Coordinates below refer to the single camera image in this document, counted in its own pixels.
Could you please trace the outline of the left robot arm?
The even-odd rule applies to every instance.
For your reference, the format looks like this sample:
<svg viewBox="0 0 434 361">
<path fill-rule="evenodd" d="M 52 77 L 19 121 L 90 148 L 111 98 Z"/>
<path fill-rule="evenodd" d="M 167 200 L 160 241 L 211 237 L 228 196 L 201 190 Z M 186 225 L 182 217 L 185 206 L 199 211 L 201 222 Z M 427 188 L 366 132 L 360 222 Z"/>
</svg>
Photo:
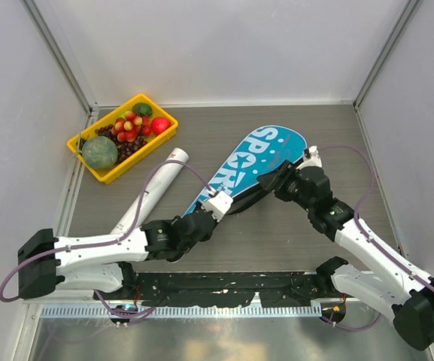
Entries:
<svg viewBox="0 0 434 361">
<path fill-rule="evenodd" d="M 206 203 L 172 220 L 154 220 L 133 229 L 83 238 L 56 237 L 52 229 L 38 230 L 17 253 L 18 296 L 47 296 L 70 280 L 70 274 L 108 263 L 179 260 L 200 241 L 207 241 L 223 213 Z"/>
</svg>

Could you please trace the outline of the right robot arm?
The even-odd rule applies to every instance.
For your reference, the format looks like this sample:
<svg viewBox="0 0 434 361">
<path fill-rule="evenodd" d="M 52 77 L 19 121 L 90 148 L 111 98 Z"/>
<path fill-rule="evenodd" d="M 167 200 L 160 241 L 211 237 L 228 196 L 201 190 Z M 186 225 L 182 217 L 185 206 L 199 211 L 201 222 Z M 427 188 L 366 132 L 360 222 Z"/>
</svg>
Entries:
<svg viewBox="0 0 434 361">
<path fill-rule="evenodd" d="M 416 350 L 425 350 L 434 342 L 434 277 L 403 258 L 359 220 L 352 207 L 334 197 L 320 166 L 285 162 L 257 180 L 267 193 L 306 210 L 318 232 L 351 252 L 373 273 L 365 275 L 350 264 L 325 271 L 316 278 L 321 294 L 346 293 L 365 302 Z"/>
</svg>

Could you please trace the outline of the blue racket bag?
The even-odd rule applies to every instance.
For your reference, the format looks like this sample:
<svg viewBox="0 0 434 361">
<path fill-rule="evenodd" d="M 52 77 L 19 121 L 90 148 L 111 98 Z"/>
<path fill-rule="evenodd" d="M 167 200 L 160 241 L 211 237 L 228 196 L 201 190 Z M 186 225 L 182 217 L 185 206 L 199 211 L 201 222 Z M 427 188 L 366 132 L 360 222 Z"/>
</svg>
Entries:
<svg viewBox="0 0 434 361">
<path fill-rule="evenodd" d="M 218 168 L 208 184 L 233 198 L 230 214 L 237 214 L 258 202 L 264 194 L 257 178 L 288 160 L 301 161 L 305 138 L 284 126 L 261 126 L 249 133 Z"/>
</svg>

